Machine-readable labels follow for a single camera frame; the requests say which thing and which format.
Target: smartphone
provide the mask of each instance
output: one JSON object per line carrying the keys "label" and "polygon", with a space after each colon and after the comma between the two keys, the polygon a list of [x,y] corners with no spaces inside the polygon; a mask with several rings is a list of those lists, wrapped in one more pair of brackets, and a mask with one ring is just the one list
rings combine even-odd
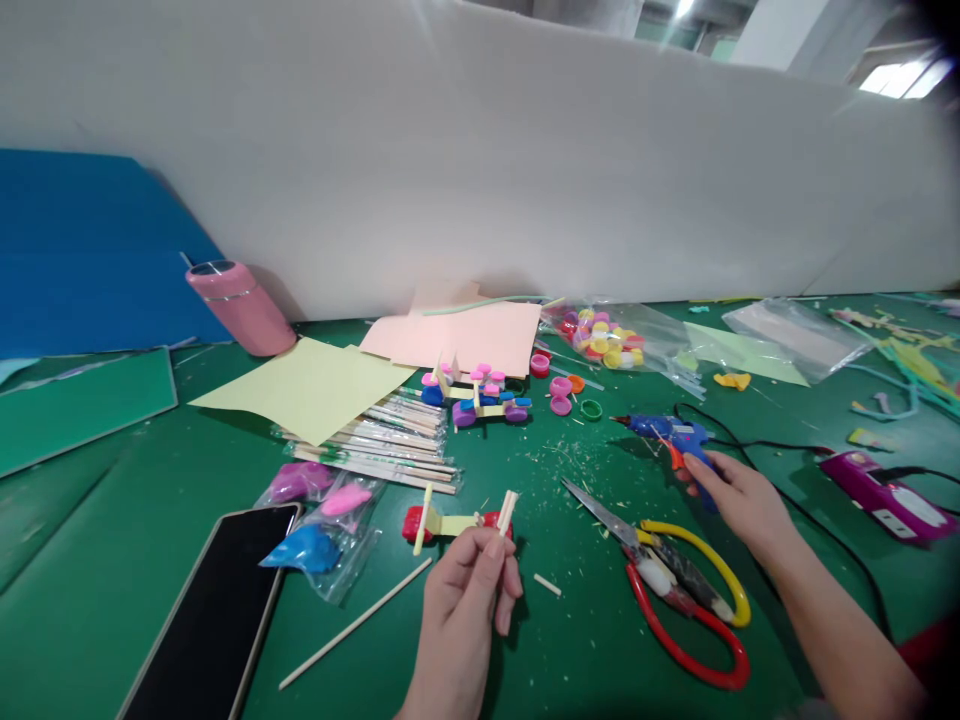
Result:
{"label": "smartphone", "polygon": [[224,515],[200,552],[118,718],[238,718],[280,590],[262,568],[300,503]]}

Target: pink tumbler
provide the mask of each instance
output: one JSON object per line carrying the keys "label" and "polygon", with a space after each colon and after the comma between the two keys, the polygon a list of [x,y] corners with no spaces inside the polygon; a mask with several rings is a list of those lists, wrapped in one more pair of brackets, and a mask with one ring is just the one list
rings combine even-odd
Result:
{"label": "pink tumbler", "polygon": [[296,344],[293,329],[246,265],[200,263],[187,270],[187,282],[251,355],[278,355]]}

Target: purple device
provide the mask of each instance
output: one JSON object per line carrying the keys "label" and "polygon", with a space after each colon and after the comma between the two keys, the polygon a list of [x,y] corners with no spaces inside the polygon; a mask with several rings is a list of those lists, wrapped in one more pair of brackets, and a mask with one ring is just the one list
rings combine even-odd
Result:
{"label": "purple device", "polygon": [[899,482],[879,482],[871,473],[883,468],[858,450],[833,455],[820,469],[842,487],[864,512],[895,538],[927,545],[957,531],[957,521]]}

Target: finger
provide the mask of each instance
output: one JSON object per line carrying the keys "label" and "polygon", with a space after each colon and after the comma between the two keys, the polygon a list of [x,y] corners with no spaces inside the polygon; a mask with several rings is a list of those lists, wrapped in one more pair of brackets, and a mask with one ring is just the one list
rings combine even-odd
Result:
{"label": "finger", "polygon": [[683,464],[687,467],[687,470],[690,471],[690,474],[693,475],[694,479],[703,485],[708,493],[713,495],[713,499],[716,500],[717,505],[721,506],[721,508],[723,503],[730,499],[730,493],[737,492],[727,485],[727,483],[714,472],[713,468],[695,455],[684,453]]}
{"label": "finger", "polygon": [[515,557],[507,557],[503,564],[502,587],[510,597],[517,599],[523,595],[523,581],[520,579],[520,564]]}
{"label": "finger", "polygon": [[[460,589],[466,588],[477,557],[494,537],[499,537],[496,528],[468,528],[460,533],[437,563],[434,572],[440,571],[438,580]],[[505,539],[505,543],[506,556],[513,556],[517,546],[509,539]]]}
{"label": "finger", "polygon": [[705,452],[720,476],[734,487],[743,487],[749,481],[752,472],[739,460],[715,450],[706,450]]}
{"label": "finger", "polygon": [[497,614],[494,619],[494,626],[500,637],[507,637],[510,634],[510,620],[516,604],[517,599],[506,590],[500,593],[500,602],[497,603]]}
{"label": "finger", "polygon": [[477,556],[467,589],[454,610],[456,615],[462,614],[470,622],[480,619],[490,622],[505,560],[506,538],[494,532],[492,537],[487,538],[483,552]]}

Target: pink paper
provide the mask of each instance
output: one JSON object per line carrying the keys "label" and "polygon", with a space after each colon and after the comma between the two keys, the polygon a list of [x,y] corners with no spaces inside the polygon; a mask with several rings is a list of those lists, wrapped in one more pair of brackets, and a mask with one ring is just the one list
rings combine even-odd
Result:
{"label": "pink paper", "polygon": [[410,313],[377,320],[360,349],[400,365],[425,368],[433,368],[441,354],[445,361],[456,354],[465,375],[485,362],[510,377],[526,377],[539,305],[500,302],[451,315],[421,314],[486,299],[478,288],[478,283],[465,286],[443,280],[418,285]]}

